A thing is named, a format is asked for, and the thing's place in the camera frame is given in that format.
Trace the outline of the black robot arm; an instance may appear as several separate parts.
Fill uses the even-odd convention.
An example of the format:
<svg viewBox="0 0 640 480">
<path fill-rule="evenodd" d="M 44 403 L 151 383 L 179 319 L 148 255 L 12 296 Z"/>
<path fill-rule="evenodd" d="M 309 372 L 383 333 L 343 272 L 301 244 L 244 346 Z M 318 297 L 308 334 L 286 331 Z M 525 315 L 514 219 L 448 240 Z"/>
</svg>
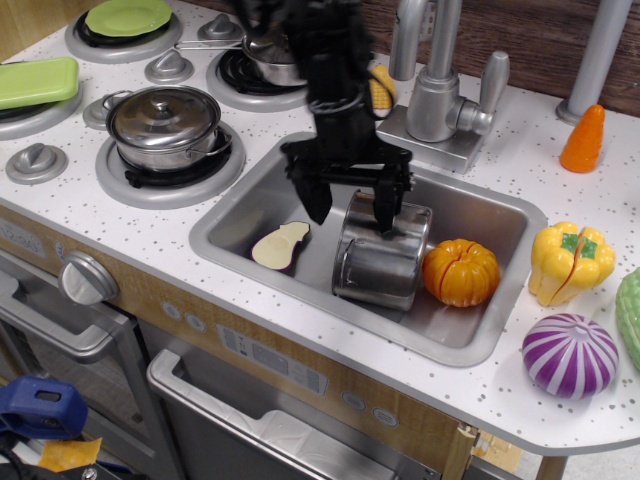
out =
<svg viewBox="0 0 640 480">
<path fill-rule="evenodd" d="M 334 184 L 374 192 L 374 218 L 391 230 L 410 191 L 410 151 L 376 133 L 369 63 L 371 38 L 358 1 L 234 1 L 245 31 L 262 35 L 280 25 L 307 83 L 315 137 L 282 145 L 286 173 L 308 216 L 321 224 L 332 207 Z"/>
</svg>

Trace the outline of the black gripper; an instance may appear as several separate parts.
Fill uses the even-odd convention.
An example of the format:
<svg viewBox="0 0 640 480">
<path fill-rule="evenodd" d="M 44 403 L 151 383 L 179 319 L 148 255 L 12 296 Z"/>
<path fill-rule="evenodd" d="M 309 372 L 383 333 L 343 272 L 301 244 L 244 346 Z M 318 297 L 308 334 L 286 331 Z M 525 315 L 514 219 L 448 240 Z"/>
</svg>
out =
<svg viewBox="0 0 640 480">
<path fill-rule="evenodd" d="M 412 153 L 383 141 L 364 106 L 313 111 L 316 136 L 281 147 L 287 177 L 309 218 L 322 225 L 333 203 L 330 184 L 374 188 L 374 217 L 389 232 L 404 192 L 412 189 Z"/>
</svg>

